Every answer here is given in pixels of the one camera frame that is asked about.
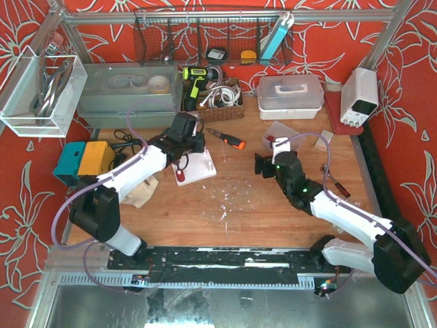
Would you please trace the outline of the white peg base plate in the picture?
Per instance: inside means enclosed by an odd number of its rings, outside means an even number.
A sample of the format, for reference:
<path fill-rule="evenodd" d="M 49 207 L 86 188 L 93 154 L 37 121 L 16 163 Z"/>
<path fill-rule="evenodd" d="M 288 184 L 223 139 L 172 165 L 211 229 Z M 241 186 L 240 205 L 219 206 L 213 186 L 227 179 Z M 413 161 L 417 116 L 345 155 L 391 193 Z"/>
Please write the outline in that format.
<path fill-rule="evenodd" d="M 190 153 L 184 155 L 177 165 L 172 165 L 172 169 L 174 175 L 177 169 L 184 171 L 185 181 L 182 184 L 178 183 L 175 177 L 176 183 L 179 187 L 214 177 L 217 174 L 212 157 L 207 148 L 205 148 L 201 153 Z"/>

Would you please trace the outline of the orange black handled pliers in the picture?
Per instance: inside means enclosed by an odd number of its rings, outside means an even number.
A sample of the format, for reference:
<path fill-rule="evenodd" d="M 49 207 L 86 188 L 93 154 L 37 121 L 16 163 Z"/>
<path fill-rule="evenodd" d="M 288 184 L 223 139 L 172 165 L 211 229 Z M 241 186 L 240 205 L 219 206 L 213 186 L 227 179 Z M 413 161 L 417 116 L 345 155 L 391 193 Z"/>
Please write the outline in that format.
<path fill-rule="evenodd" d="M 210 134 L 214 135 L 215 137 L 219 138 L 226 144 L 237 148 L 239 150 L 243 150 L 245 147 L 245 142 L 237 137 L 222 133 L 220 131 L 214 130 L 213 128 L 207 128 L 206 129 Z"/>

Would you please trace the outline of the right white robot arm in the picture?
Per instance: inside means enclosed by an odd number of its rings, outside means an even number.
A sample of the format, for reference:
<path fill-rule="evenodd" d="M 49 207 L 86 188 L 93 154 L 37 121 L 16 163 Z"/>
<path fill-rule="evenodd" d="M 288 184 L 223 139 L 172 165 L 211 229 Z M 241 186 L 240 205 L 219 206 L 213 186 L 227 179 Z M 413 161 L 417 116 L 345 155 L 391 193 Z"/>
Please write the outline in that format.
<path fill-rule="evenodd" d="M 355 239 L 321 238 L 320 253 L 329 264 L 372 273 L 389 290 L 402 294 L 430 267 L 431 260 L 413 225 L 372 215 L 343 201 L 307 178 L 294 151 L 255 154 L 255 173 L 274 178 L 297 210 L 341 228 Z"/>

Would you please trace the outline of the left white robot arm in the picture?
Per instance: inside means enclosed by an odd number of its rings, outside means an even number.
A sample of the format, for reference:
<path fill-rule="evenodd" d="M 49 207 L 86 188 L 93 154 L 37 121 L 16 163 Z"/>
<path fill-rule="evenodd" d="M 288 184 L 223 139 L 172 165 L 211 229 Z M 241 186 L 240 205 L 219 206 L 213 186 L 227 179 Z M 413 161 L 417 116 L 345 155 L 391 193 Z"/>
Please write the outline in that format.
<path fill-rule="evenodd" d="M 147 258 L 147 243 L 125 228 L 120 219 L 121 201 L 141 182 L 190 153 L 202 153 L 204 133 L 197 130 L 199 118 L 179 112 L 171 126 L 143 142 L 143 147 L 120 166 L 97 177 L 79 180 L 72 196 L 69 221 L 137 262 Z"/>

